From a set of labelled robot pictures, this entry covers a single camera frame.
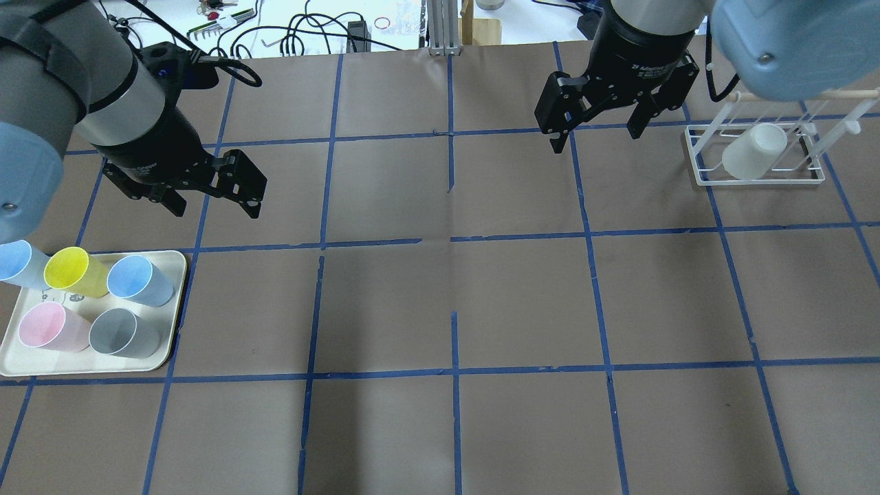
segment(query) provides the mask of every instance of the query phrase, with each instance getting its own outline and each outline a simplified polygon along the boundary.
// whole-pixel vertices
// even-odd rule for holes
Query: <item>wooden block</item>
[[[458,20],[458,29],[463,33],[461,19]],[[496,18],[476,18],[473,20],[473,44],[480,46],[501,44],[501,20]]]

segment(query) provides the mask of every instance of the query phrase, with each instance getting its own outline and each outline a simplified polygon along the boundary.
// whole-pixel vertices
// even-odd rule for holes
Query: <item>plastic container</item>
[[[156,327],[121,307],[100,314],[89,331],[89,344],[96,352],[121,358],[148,358],[160,340]]]
[[[724,170],[741,181],[759,179],[785,151],[788,136],[778,125],[760,123],[737,137],[721,155]]]
[[[108,272],[104,263],[81,247],[66,247],[49,258],[43,276],[53,289],[101,298],[107,294]]]
[[[25,347],[77,352],[89,346],[88,320],[54,301],[31,308],[18,325],[18,340]]]
[[[47,291],[43,270],[49,257],[26,240],[0,245],[0,282]]]
[[[107,275],[107,289],[117,298],[152,307],[163,306],[174,295],[171,280],[141,255],[119,260]]]

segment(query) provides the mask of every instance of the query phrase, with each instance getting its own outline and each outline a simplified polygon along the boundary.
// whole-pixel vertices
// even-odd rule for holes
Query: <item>tray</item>
[[[114,253],[110,255],[93,255],[101,260],[108,268],[127,255],[142,255],[155,264],[174,285],[174,295],[171,300],[162,307],[148,307],[125,299],[119,299],[113,294],[107,294],[103,298],[93,299],[72,294],[65,291],[50,289],[37,291],[23,288],[18,295],[15,309],[9,327],[6,329],[3,343],[0,344],[0,374],[4,376],[31,376],[45,374],[72,374],[72,373],[125,373],[145,372],[154,370],[168,359],[171,354],[174,330],[177,328],[177,318],[180,311],[180,302],[187,280],[187,258],[178,251],[150,251],[144,253]],[[32,349],[25,347],[18,340],[18,324],[29,309],[44,300],[52,300],[62,303],[64,306],[76,311],[88,321],[94,321],[99,314],[107,309],[124,307],[149,321],[159,329],[162,340],[159,347],[148,358],[119,358],[99,354],[91,347],[80,352],[61,352],[46,349]]]

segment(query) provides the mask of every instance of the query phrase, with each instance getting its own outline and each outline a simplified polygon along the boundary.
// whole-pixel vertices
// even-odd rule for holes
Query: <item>gray cup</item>
[[[89,344],[101,354],[148,358],[159,347],[159,332],[128,309],[108,309],[92,324]]]

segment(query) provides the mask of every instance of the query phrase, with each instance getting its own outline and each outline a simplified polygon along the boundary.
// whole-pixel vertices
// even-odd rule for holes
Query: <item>white cup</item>
[[[0,244],[0,282],[47,291],[43,269],[49,257],[26,240]]]
[[[158,330],[120,307],[101,313],[89,331],[89,345],[96,352],[122,358],[148,358],[159,340]]]
[[[766,174],[785,151],[788,136],[778,125],[762,122],[730,143],[721,155],[724,170],[740,181],[752,181]]]

